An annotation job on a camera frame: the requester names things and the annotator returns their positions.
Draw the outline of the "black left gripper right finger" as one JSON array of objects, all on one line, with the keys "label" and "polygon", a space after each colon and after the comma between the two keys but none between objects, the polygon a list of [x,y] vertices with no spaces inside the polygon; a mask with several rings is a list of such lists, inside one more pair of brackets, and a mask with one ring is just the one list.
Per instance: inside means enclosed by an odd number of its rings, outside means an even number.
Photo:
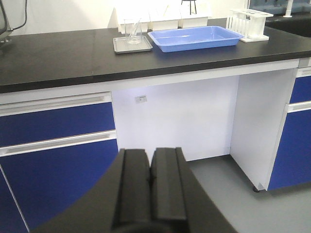
[{"label": "black left gripper right finger", "polygon": [[176,151],[157,148],[151,164],[152,216],[158,220],[186,220]]}]

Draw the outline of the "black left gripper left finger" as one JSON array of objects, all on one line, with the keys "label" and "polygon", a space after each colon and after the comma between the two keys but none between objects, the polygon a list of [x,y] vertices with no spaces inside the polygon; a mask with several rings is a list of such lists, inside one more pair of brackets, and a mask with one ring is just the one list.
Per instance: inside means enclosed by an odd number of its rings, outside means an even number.
[{"label": "black left gripper left finger", "polygon": [[113,228],[151,221],[150,166],[144,149],[121,149],[121,181]]}]

